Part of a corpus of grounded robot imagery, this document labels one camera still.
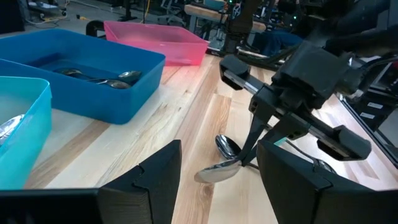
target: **cable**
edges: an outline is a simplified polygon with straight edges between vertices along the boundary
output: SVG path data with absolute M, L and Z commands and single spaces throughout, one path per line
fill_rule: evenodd
M 252 168 L 255 168 L 255 169 L 257 169 L 257 170 L 260 170 L 260 168 L 259 168 L 259 166 L 257 166 L 257 165 L 254 165 L 253 163 L 248 163 L 248 166 L 249 167 L 252 167 Z
M 290 146 L 292 146 L 295 150 L 297 150 L 299 153 L 303 154 L 304 156 L 307 156 L 309 159 L 311 159 L 312 161 L 316 160 L 317 158 L 312 157 L 310 155 L 308 155 L 307 153 L 303 152 L 301 149 L 299 149 L 296 145 L 294 145 L 291 141 L 286 139 L 286 143 L 289 144 Z
M 395 62 L 398 61 L 398 57 L 393 57 L 393 58 L 388 58 L 388 59 L 384 59 L 384 58 L 379 58 L 379 59 L 375 59 L 373 61 L 368 62 L 368 66 L 365 64 L 361 67 L 361 69 L 364 70 L 364 73 L 367 73 L 368 71 L 370 71 L 370 69 L 379 66 L 379 65 L 383 65 L 383 64 L 387 64 L 387 63 L 391 63 L 391 62 Z
M 39 26 L 33 25 L 33 24 L 28 24 L 28 25 L 29 25 L 29 26 L 33 26 L 33 27 L 35 27 L 36 29 L 53 29 L 53 28 L 59 27 L 59 25 L 57 24 L 57 22 L 51 22 L 50 24 L 54 24 L 54 26 L 52 26 L 52 27 L 39 27 Z
M 67 14 L 66 16 L 62 17 L 62 18 L 51 19 L 51 20 L 47 20 L 47 21 L 43 21 L 43 22 L 32 22 L 32 21 L 27 20 L 27 19 L 25 19 L 25 21 L 28 22 L 28 23 L 30 23 L 30 24 L 33 24 L 33 25 L 41 25 L 41 24 L 46 24 L 46 23 L 49 23 L 49 22 L 57 22 L 57 21 L 66 19 L 67 17 L 68 17 L 68 14 Z
M 142 20 L 141 20 L 140 23 L 142 23 L 142 22 L 145 23 L 145 18 L 148 16 L 149 6 L 150 6 L 150 0 L 148 0 L 148 5 L 147 5 L 146 12 L 145 12 L 144 17 L 142 18 Z

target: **light blue plastic bin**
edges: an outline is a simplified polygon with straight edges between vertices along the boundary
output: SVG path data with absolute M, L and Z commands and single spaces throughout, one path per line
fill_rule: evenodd
M 162 54 L 61 29 L 0 39 L 0 59 L 0 76 L 49 81 L 54 108 L 113 124 L 138 112 L 159 86 L 165 65 Z M 117 79 L 132 70 L 142 75 L 131 88 L 118 90 L 55 73 L 59 68 L 93 78 Z
M 0 190 L 23 188 L 51 132 L 51 91 L 39 78 L 0 77 L 0 124 L 24 114 L 0 147 Z

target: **black cable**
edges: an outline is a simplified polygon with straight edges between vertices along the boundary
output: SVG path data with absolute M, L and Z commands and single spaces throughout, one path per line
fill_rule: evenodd
M 259 166 L 254 165 L 253 163 L 248 163 L 248 166 L 249 166 L 249 167 L 252 167 L 252 168 L 255 168 L 255 169 L 257 169 L 257 170 L 260 170 Z
M 316 160 L 317 158 L 312 157 L 310 155 L 308 155 L 307 153 L 303 152 L 301 149 L 299 149 L 297 146 L 295 146 L 291 141 L 286 139 L 286 143 L 289 144 L 290 146 L 292 146 L 295 150 L 297 150 L 299 153 L 303 154 L 304 156 L 308 157 L 309 159 L 311 159 L 312 161 Z
M 398 61 L 398 57 L 392 57 L 392 58 L 387 58 L 387 59 L 379 58 L 379 59 L 370 61 L 367 64 L 364 64 L 360 69 L 364 70 L 364 73 L 368 73 L 368 71 L 370 71 L 370 69 L 372 69 L 376 66 L 391 63 L 391 62 L 396 62 L 396 61 Z

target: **spoon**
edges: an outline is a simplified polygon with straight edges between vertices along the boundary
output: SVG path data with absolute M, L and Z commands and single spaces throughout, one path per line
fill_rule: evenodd
M 105 78 L 96 78 L 96 79 L 91 79 L 91 80 L 87 80 L 87 81 L 88 82 L 99 81 L 99 82 L 96 82 L 97 85 L 105 84 L 105 85 L 108 85 L 110 87 L 117 88 L 117 89 L 127 89 L 127 88 L 131 87 L 131 85 L 129 85 L 125 82 L 122 82 L 119 80 L 110 80 L 110 79 L 105 79 Z
M 226 159 L 236 159 L 242 151 L 238 144 L 223 134 L 216 136 L 216 145 L 221 155 Z
M 89 78 L 89 79 L 94 79 L 93 77 L 89 77 L 88 75 L 83 74 L 79 69 L 75 68 L 58 68 L 54 70 L 54 72 L 61 73 L 62 75 L 67 75 L 67 76 L 72 76 L 74 77 L 75 75 L 81 75 L 83 77 Z
M 140 71 L 123 72 L 122 74 L 118 75 L 118 78 L 126 83 L 134 84 L 138 81 L 141 74 L 142 72 Z
M 6 139 L 15 130 L 19 122 L 23 119 L 24 115 L 18 115 L 0 125 L 0 147 L 6 142 Z
M 241 166 L 241 161 L 230 159 L 197 172 L 194 179 L 196 182 L 204 184 L 220 182 L 237 174 Z

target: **wooden table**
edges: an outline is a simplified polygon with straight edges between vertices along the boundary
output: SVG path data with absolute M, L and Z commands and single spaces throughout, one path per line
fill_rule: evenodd
M 185 5 L 184 11 L 191 16 L 189 31 L 193 33 L 195 32 L 198 18 L 207 19 L 213 22 L 219 22 L 221 19 L 221 14 L 218 13 L 218 11 L 192 6 L 190 4 Z M 225 22 L 226 18 L 227 15 L 224 15 L 222 21 Z M 253 22 L 252 29 L 256 32 L 263 32 L 266 29 L 266 26 L 261 22 Z
M 242 146 L 252 118 L 251 95 L 233 91 L 220 80 L 219 61 L 206 55 L 200 67 L 165 67 L 159 89 L 122 126 L 53 110 L 52 133 L 26 188 L 101 186 L 171 140 L 181 139 L 182 173 L 173 223 L 277 223 L 257 171 L 241 169 L 215 185 L 193 180 L 196 171 L 220 161 L 215 136 L 225 134 Z M 273 72 L 254 67 L 252 74 L 269 83 Z M 334 96 L 314 114 L 370 140 Z M 312 136 L 294 143 L 343 177 L 376 190 L 398 188 L 397 169 L 375 144 L 365 161 L 338 162 L 319 150 Z M 297 154 L 286 144 L 282 147 Z

